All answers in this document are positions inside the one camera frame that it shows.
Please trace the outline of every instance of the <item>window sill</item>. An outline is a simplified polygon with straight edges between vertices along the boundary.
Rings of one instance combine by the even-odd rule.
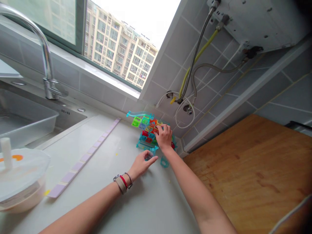
[[[40,45],[39,39],[33,32],[7,19],[4,16],[0,16],[0,31],[8,33],[11,36],[29,44],[30,46],[34,46],[35,44]],[[119,92],[121,95],[124,95],[134,101],[137,101],[137,99],[139,98],[139,91],[136,91],[135,89],[129,87],[128,85],[110,76],[109,74],[101,71],[100,69],[83,61],[82,59],[73,56],[72,54],[66,52],[65,50],[50,42],[49,46],[52,58],[70,66],[75,70],[78,70],[79,72],[87,75],[89,78],[104,84],[105,86]]]

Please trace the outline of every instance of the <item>sky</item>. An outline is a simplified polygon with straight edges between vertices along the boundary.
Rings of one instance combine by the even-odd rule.
[[[157,49],[163,43],[180,0],[92,0],[116,19],[125,21],[150,39]]]

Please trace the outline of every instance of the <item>wooden cutting board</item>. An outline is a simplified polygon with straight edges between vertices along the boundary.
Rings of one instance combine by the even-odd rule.
[[[312,193],[312,137],[257,115],[184,158],[238,233],[268,233]],[[297,233],[309,202],[276,233]]]

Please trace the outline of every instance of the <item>human arm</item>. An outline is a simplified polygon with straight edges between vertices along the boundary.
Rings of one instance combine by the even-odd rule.
[[[138,177],[144,174],[147,169],[158,159],[157,156],[145,161],[149,151],[140,153],[128,174],[132,181],[136,181]],[[131,180],[127,174],[123,175],[127,185],[131,184]],[[40,234],[85,234],[90,233],[94,225],[109,210],[115,201],[121,196],[121,191],[116,182],[110,183],[101,191],[70,210],[68,213],[60,217],[58,220],[46,227]]]
[[[236,230],[211,192],[171,147],[172,130],[157,126],[157,143],[168,159],[201,233],[234,234]]]

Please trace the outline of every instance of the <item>kitchen faucet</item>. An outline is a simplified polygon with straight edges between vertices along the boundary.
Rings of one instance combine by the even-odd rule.
[[[40,28],[26,15],[3,3],[0,3],[0,15],[11,16],[22,21],[38,36],[43,50],[45,68],[45,77],[43,78],[43,83],[45,86],[45,97],[51,100],[58,100],[59,96],[68,96],[68,91],[65,90],[63,86],[53,78],[51,54],[48,41]]]

